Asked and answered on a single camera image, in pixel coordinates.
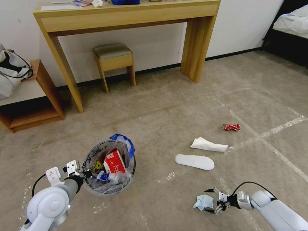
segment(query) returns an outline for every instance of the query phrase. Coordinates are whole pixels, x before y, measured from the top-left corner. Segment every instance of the wooden shelf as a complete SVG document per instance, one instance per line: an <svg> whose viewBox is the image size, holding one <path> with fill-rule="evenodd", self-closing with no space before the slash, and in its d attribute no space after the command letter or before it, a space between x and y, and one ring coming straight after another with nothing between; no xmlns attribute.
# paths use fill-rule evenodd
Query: wooden shelf
<svg viewBox="0 0 308 231"><path fill-rule="evenodd" d="M47 97L4 105L0 110L10 118L7 122L12 132L62 119Z"/></svg>
<svg viewBox="0 0 308 231"><path fill-rule="evenodd" d="M58 113L53 107L48 107L48 108L41 109L39 111L34 111L34 112L28 111L27 113L23 115L16 116L12 120L10 128L32 124L35 122L55 118L58 116L59 116Z"/></svg>
<svg viewBox="0 0 308 231"><path fill-rule="evenodd" d="M0 122L13 133L64 119L60 96L44 65L39 59L31 63L33 76L0 100Z"/></svg>

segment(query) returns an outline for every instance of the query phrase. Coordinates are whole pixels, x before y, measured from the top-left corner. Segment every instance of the shoe insole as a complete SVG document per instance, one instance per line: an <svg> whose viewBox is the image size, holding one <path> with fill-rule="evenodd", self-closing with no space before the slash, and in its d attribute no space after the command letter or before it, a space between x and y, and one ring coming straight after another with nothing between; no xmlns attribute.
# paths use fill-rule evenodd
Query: shoe insole
<svg viewBox="0 0 308 231"><path fill-rule="evenodd" d="M175 162L204 170L212 170L215 167L214 161L205 156L177 154L175 157Z"/></svg>

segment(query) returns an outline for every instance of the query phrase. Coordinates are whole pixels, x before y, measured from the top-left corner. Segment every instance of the crushed soda can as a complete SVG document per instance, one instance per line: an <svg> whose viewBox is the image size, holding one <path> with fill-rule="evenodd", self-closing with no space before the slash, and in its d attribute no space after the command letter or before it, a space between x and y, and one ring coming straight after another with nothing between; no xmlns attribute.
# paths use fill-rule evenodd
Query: crushed soda can
<svg viewBox="0 0 308 231"><path fill-rule="evenodd" d="M239 124L223 124L222 129L225 131L234 130L239 131L241 129L241 126Z"/></svg>

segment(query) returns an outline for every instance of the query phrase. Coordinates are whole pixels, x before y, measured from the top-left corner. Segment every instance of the stool cushion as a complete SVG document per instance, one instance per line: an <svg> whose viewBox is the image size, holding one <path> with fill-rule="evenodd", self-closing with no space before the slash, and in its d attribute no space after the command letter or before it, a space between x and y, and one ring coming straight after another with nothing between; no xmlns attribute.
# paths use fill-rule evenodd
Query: stool cushion
<svg viewBox="0 0 308 231"><path fill-rule="evenodd" d="M118 56L129 55L132 53L132 51L123 44L113 44L103 47L97 47L94 48L94 51L100 59L114 58Z"/></svg>

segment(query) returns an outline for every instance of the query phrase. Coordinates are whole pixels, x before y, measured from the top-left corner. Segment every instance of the red cardboard box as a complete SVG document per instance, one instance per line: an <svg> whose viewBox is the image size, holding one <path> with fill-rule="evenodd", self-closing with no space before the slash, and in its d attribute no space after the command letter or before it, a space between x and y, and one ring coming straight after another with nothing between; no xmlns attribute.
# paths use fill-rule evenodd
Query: red cardboard box
<svg viewBox="0 0 308 231"><path fill-rule="evenodd" d="M126 172L119 150L115 150L106 155L104 167L106 169L106 173Z"/></svg>

